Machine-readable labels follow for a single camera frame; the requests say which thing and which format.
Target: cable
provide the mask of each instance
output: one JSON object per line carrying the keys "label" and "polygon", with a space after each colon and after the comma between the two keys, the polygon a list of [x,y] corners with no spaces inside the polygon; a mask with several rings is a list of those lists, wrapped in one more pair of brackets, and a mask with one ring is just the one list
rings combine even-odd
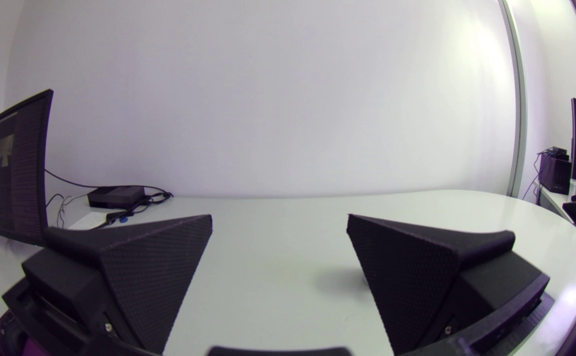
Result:
{"label": "cable", "polygon": [[62,182],[66,182],[68,184],[72,184],[72,185],[76,185],[77,187],[84,187],[84,188],[114,188],[114,187],[143,187],[143,188],[151,188],[151,189],[156,189],[157,191],[161,191],[163,192],[163,194],[171,194],[170,192],[165,191],[162,188],[159,187],[153,187],[151,185],[140,185],[140,184],[125,184],[125,185],[85,185],[85,184],[79,184],[79,183],[75,183],[72,182],[70,180],[67,180],[65,178],[62,178],[60,176],[58,176],[57,174],[49,171],[48,169],[44,169],[44,171],[46,171],[46,173],[50,174],[51,176],[57,178],[58,180],[61,180]]}
{"label": "cable", "polygon": [[536,176],[534,177],[534,179],[532,179],[532,182],[530,183],[530,186],[527,187],[527,190],[525,191],[525,194],[523,194],[523,197],[521,198],[521,200],[525,200],[525,196],[527,196],[527,193],[530,191],[530,188],[532,187],[532,185],[534,185],[534,182],[536,181],[536,179],[538,178],[538,176],[540,176],[540,173],[536,174]]}
{"label": "cable", "polygon": [[[154,198],[157,198],[159,196],[162,196],[163,199],[154,201]],[[145,210],[147,210],[148,207],[150,207],[152,205],[159,205],[159,204],[163,203],[164,201],[166,201],[167,199],[171,198],[172,196],[173,195],[169,192],[164,192],[164,193],[157,192],[156,194],[145,196],[143,199],[139,200],[138,202],[136,202],[136,204],[132,205],[132,207],[126,209],[123,212],[111,214],[112,217],[110,217],[109,216],[110,214],[108,214],[108,218],[105,220],[105,222],[101,223],[101,225],[99,225],[99,226],[92,228],[92,230],[94,230],[96,228],[102,228],[102,227],[111,225],[112,223],[114,223],[116,221],[116,219],[122,219],[124,217],[132,216],[134,214],[144,212]],[[142,210],[135,211],[140,205],[146,205],[146,206]]]}
{"label": "cable", "polygon": [[[540,176],[540,171],[536,168],[536,163],[538,162],[538,159],[540,158],[541,155],[543,155],[544,153],[548,153],[551,149],[552,148],[547,148],[547,149],[544,149],[543,151],[536,153],[536,160],[534,160],[534,171],[536,171],[536,176],[534,177],[534,179],[532,180],[530,185],[527,187],[527,190],[525,191],[525,194],[523,194],[523,197],[521,198],[521,200],[525,200],[525,197],[527,196],[527,193],[530,191],[530,188],[532,187],[532,185],[534,184],[536,179]],[[535,187],[534,188],[534,196],[536,196],[536,198],[538,198],[538,192],[536,192],[536,187]]]}
{"label": "cable", "polygon": [[50,200],[48,201],[48,203],[46,203],[46,207],[47,207],[47,208],[48,208],[48,206],[50,205],[51,201],[52,201],[53,199],[55,199],[55,197],[57,197],[57,196],[60,196],[62,199],[64,199],[64,196],[63,196],[62,194],[59,194],[59,193],[55,194],[54,196],[51,196],[51,197],[50,197]]}
{"label": "cable", "polygon": [[82,198],[82,197],[87,196],[87,195],[88,194],[82,194],[80,196],[75,196],[75,198],[72,198],[72,196],[69,195],[69,196],[66,196],[66,198],[64,198],[64,200],[61,202],[61,205],[59,206],[59,210],[57,210],[57,219],[55,219],[55,223],[57,223],[57,227],[64,228],[64,226],[66,224],[66,222],[64,221],[64,214],[66,214],[65,208],[68,206],[68,204],[72,203],[75,199],[79,199],[79,198]]}

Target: desktop computer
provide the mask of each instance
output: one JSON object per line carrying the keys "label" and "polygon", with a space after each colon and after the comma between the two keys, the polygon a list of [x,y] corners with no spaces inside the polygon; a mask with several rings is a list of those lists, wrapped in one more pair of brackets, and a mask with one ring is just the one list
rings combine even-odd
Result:
{"label": "desktop computer", "polygon": [[550,192],[569,193],[571,162],[566,149],[554,147],[541,153],[538,180]]}

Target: white desk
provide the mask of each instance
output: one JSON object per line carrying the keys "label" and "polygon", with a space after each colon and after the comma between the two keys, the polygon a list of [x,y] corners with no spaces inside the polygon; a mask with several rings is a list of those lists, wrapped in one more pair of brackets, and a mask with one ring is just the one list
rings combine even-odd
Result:
{"label": "white desk", "polygon": [[543,195],[543,197],[545,197],[546,200],[550,203],[551,208],[553,208],[554,211],[560,216],[562,216],[564,219],[566,219],[570,223],[573,223],[569,214],[567,214],[567,212],[564,211],[563,209],[563,204],[569,201],[569,196],[557,192],[550,192],[549,189],[543,187],[543,185],[541,185],[540,182],[538,182],[538,180],[536,180],[535,184],[538,187],[540,193]]}
{"label": "white desk", "polygon": [[[69,215],[80,211],[75,221],[86,210],[85,200],[66,209]],[[576,229],[534,204],[475,191],[313,199],[173,198],[127,222],[213,216],[213,236],[164,354],[203,356],[214,345],[340,345],[354,356],[391,355],[345,232],[349,213],[466,231],[513,230],[514,251],[550,276],[547,293],[556,300],[517,354],[552,355],[563,342],[576,317]]]}
{"label": "white desk", "polygon": [[535,184],[538,187],[540,194],[547,198],[547,201],[552,205],[552,208],[554,208],[560,216],[570,223],[573,223],[569,214],[563,210],[563,204],[569,201],[569,196],[557,192],[550,192],[549,189],[543,187],[538,180],[536,180]]}

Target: black box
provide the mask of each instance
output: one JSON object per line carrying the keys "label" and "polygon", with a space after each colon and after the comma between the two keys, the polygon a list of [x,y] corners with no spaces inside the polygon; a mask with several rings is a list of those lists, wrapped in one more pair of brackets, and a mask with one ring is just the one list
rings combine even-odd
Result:
{"label": "black box", "polygon": [[571,162],[562,158],[555,158],[549,153],[543,153],[540,159],[538,180],[550,192],[568,194],[571,180]]}
{"label": "black box", "polygon": [[145,197],[145,188],[136,185],[101,187],[88,193],[93,208],[129,209]]}

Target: white cup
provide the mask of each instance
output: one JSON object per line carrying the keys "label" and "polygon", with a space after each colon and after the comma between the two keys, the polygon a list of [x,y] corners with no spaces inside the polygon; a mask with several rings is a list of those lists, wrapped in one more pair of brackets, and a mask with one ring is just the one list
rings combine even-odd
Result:
{"label": "white cup", "polygon": [[569,181],[569,195],[567,201],[571,201],[571,197],[576,195],[576,180],[572,179]]}

